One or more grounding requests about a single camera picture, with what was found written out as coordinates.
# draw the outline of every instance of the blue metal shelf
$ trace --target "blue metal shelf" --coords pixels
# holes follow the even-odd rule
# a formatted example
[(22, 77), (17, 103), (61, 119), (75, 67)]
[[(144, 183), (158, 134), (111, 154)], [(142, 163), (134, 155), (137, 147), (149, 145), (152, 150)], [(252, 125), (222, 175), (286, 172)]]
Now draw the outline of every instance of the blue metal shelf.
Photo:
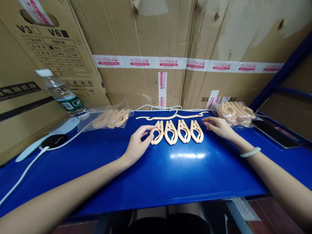
[(273, 77), (273, 79), (266, 85), (262, 92), (250, 105), (253, 111), (257, 111), (265, 101), (279, 89), (279, 86), (302, 64), (302, 62), (312, 52), (312, 32), (300, 44), (296, 51), (289, 57), (281, 70)]
[(307, 94), (305, 92), (302, 92), (302, 91), (299, 91), (299, 90), (295, 90), (295, 89), (279, 87), (279, 88), (277, 88), (277, 92), (294, 94), (294, 95), (299, 96), (299, 97), (312, 99), (312, 94)]
[(275, 124), (276, 126), (280, 127), (281, 129), (283, 129), (284, 131), (290, 133), (291, 135), (293, 135), (294, 137), (296, 137), (297, 139), (300, 140), (300, 143), (305, 143), (306, 145), (308, 146), (311, 146), (312, 147), (312, 142), (308, 139), (306, 139), (305, 137), (297, 134), (296, 132), (290, 130), (289, 128), (287, 128), (286, 126), (280, 124), (279, 122), (277, 122), (276, 120), (270, 118), (269, 116), (265, 115), (264, 113), (258, 111), (257, 114), (260, 114), (260, 115), (264, 115), (266, 116), (265, 119), (270, 121), (271, 123)]

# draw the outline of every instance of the bracelet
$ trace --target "bracelet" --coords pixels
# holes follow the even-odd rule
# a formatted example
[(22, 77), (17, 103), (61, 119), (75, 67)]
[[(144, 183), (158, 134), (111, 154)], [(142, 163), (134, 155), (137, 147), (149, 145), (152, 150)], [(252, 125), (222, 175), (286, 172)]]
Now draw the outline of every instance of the bracelet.
[(259, 147), (256, 147), (253, 151), (250, 151), (250, 152), (245, 153), (245, 154), (241, 154), (241, 157), (242, 158), (247, 158), (247, 157), (252, 156), (252, 155), (254, 155), (254, 154), (256, 154), (256, 153), (258, 153), (260, 151), (261, 151), (261, 149)]

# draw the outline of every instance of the forearm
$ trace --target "forearm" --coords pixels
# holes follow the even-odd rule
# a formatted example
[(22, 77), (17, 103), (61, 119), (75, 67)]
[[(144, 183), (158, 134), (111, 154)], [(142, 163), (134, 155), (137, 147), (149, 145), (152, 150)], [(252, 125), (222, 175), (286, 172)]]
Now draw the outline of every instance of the forearm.
[[(254, 147), (242, 137), (238, 137), (233, 143), (242, 153), (254, 150)], [(285, 211), (302, 228), (311, 228), (312, 192), (261, 152), (246, 158), (246, 160)]]
[(0, 219), (0, 232), (50, 232), (84, 200), (130, 166), (126, 160), (117, 159), (30, 200)]

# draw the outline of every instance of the smartphone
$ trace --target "smartphone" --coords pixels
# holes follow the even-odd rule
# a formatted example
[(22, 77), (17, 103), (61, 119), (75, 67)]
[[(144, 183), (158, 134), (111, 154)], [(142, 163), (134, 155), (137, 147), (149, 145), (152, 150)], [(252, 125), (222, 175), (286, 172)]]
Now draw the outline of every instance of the smartphone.
[(274, 127), (268, 125), (265, 121), (256, 120), (253, 121), (256, 125), (256, 130), (265, 135), (270, 140), (274, 141), (277, 145), (282, 147), (283, 149), (290, 149), (300, 147), (300, 145), (293, 141), (288, 136), (281, 133), (279, 130)]

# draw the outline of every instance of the black charger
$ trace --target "black charger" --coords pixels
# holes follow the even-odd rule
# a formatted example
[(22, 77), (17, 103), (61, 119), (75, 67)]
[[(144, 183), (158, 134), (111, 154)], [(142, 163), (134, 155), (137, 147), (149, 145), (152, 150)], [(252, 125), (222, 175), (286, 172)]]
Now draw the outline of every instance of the black charger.
[(45, 139), (41, 143), (40, 146), (42, 148), (45, 148), (45, 147), (55, 148), (55, 147), (62, 145), (66, 141), (66, 139), (67, 139), (67, 136), (64, 134), (52, 135), (48, 137), (47, 139)]

